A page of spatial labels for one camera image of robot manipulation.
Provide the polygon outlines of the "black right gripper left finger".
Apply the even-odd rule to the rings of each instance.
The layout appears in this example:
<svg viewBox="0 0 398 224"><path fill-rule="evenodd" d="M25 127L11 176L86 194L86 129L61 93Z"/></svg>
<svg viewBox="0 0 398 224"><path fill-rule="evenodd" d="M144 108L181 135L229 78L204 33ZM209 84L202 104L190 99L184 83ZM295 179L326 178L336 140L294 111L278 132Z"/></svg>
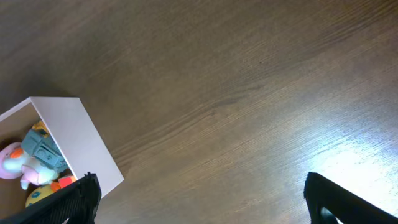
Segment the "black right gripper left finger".
<svg viewBox="0 0 398 224"><path fill-rule="evenodd" d="M1 224L94 224L100 200L97 175L89 172Z"/></svg>

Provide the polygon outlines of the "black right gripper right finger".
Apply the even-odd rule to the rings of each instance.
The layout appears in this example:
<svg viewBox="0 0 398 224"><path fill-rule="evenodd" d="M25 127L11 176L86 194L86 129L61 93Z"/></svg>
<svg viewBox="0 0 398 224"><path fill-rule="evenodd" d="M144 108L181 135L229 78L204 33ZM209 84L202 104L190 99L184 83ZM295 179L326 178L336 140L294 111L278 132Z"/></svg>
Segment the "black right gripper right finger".
<svg viewBox="0 0 398 224"><path fill-rule="evenodd" d="M303 195L311 224L397 224L397 217L315 172L307 174Z"/></svg>

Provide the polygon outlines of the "yellow ball blue letters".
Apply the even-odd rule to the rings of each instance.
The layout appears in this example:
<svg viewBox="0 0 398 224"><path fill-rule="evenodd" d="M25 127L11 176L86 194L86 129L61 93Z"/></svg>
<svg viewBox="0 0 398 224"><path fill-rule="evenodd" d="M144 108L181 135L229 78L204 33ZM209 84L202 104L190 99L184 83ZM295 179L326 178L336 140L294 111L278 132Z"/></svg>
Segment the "yellow ball blue letters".
<svg viewBox="0 0 398 224"><path fill-rule="evenodd" d="M29 207L36 202L44 199L45 197L48 197L49 195L52 195L56 191L58 191L60 188L56 184L48 184L48 185L43 185L38 188L36 188L27 198L25 206Z"/></svg>

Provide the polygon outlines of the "grey yellow toy truck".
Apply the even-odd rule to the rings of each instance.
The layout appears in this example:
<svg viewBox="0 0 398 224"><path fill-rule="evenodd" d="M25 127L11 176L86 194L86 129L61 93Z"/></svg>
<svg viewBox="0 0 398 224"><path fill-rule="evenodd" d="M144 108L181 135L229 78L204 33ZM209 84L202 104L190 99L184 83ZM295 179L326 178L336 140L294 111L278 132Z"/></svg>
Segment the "grey yellow toy truck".
<svg viewBox="0 0 398 224"><path fill-rule="evenodd" d="M48 169L61 173L68 168L65 158L42 120L31 127L21 147Z"/></svg>

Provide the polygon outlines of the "white duck pink hat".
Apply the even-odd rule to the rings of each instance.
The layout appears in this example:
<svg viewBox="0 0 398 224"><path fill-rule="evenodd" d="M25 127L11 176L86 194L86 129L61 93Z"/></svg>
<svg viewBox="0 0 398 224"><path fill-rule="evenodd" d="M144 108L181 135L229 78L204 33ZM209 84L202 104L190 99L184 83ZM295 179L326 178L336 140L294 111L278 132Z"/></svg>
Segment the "white duck pink hat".
<svg viewBox="0 0 398 224"><path fill-rule="evenodd" d="M25 152L20 142L14 142L1 151L1 178L20 178L23 190L27 190L30 184L51 184L58 177L58 172L43 166L39 160Z"/></svg>

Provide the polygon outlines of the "colourful puzzle cube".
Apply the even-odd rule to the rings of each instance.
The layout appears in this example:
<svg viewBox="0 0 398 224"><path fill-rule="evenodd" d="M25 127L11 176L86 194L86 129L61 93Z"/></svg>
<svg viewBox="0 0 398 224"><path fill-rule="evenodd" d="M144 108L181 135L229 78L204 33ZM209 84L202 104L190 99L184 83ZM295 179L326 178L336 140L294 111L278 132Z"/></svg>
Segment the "colourful puzzle cube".
<svg viewBox="0 0 398 224"><path fill-rule="evenodd" d="M76 182L76 178L74 175L68 175L65 177L61 177L58 180L58 183L59 183L59 186L61 189L71 185L74 182Z"/></svg>

